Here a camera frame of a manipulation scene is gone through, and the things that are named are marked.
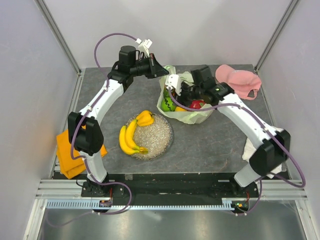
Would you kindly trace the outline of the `red fake dragon fruit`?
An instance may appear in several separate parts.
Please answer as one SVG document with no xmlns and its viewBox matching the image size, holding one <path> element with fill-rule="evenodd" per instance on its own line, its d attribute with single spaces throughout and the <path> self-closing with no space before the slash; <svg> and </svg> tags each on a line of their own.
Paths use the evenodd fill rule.
<svg viewBox="0 0 320 240">
<path fill-rule="evenodd" d="M 201 109 L 206 103 L 203 100 L 193 100 L 189 105 L 191 109 Z"/>
</svg>

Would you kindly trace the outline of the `translucent green plastic bag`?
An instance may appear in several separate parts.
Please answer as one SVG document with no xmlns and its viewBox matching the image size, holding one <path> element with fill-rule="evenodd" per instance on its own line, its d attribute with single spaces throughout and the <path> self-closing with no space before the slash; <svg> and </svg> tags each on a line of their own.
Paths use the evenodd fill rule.
<svg viewBox="0 0 320 240">
<path fill-rule="evenodd" d="M 157 109 L 163 116 L 168 117 L 170 119 L 178 120 L 188 125 L 201 124 L 208 117 L 211 116 L 211 114 L 213 113 L 212 110 L 204 111 L 204 109 L 207 109 L 211 106 L 210 104 L 207 104 L 207 103 L 201 109 L 192 109 L 192 108 L 189 108 L 190 105 L 183 105 L 185 106 L 185 108 L 183 109 L 186 109 L 186 111 L 163 111 L 161 109 L 161 102 L 164 99 L 163 92 L 164 90 L 167 90 L 165 87 L 165 81 L 166 81 L 166 76 L 162 76 L 159 80 L 160 96 L 158 97 L 157 104 L 156 104 Z M 172 93 L 172 96 L 176 99 L 177 102 L 179 102 L 179 96 L 176 95 L 175 92 Z"/>
</svg>

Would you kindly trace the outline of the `yellow fake bell pepper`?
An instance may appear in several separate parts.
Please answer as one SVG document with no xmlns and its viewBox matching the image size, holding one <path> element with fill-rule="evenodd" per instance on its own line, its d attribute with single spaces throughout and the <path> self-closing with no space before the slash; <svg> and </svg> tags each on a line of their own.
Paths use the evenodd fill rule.
<svg viewBox="0 0 320 240">
<path fill-rule="evenodd" d="M 152 125 L 155 121 L 153 113 L 149 110 L 142 111 L 137 117 L 137 124 L 140 127 Z"/>
</svg>

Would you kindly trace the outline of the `yellow fake banana bunch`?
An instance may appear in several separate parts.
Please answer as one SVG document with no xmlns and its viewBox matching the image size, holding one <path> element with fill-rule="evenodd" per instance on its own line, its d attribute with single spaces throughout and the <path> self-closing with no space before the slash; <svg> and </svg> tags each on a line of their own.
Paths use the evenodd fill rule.
<svg viewBox="0 0 320 240">
<path fill-rule="evenodd" d="M 119 132 L 119 145 L 121 150 L 127 155 L 134 154 L 147 154 L 148 149 L 142 146 L 138 146 L 133 140 L 134 133 L 137 127 L 137 120 L 134 119 L 126 126 L 122 126 Z"/>
</svg>

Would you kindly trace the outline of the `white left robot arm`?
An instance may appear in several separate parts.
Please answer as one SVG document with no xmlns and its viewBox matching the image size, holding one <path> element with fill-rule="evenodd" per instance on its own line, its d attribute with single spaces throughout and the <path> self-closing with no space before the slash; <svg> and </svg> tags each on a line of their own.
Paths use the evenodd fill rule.
<svg viewBox="0 0 320 240">
<path fill-rule="evenodd" d="M 94 182 L 92 191 L 99 197 L 106 196 L 110 185 L 104 181 L 108 175 L 101 156 L 104 135 L 100 124 L 113 103 L 124 94 L 135 77 L 154 79 L 168 75 L 153 53 L 138 57 L 139 51 L 131 45 L 122 46 L 116 61 L 107 74 L 101 89 L 79 112 L 71 112 L 67 118 L 68 140 L 72 150 L 83 159 L 87 178 Z"/>
</svg>

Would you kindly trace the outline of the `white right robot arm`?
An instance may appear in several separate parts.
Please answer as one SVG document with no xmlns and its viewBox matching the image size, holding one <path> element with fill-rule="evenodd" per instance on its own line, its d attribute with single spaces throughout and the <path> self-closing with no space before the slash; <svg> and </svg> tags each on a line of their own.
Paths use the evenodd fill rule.
<svg viewBox="0 0 320 240">
<path fill-rule="evenodd" d="M 229 118 L 253 146 L 248 163 L 229 184 L 230 193 L 240 197 L 252 182 L 278 173 L 277 168 L 289 158 L 291 136 L 286 130 L 263 121 L 244 104 L 244 100 L 250 99 L 249 93 L 256 93 L 261 86 L 260 78 L 254 73 L 228 65 L 221 65 L 215 74 L 207 65 L 190 73 L 193 83 L 182 83 L 175 91 L 179 95 L 178 102 L 202 100 L 211 105 Z"/>
</svg>

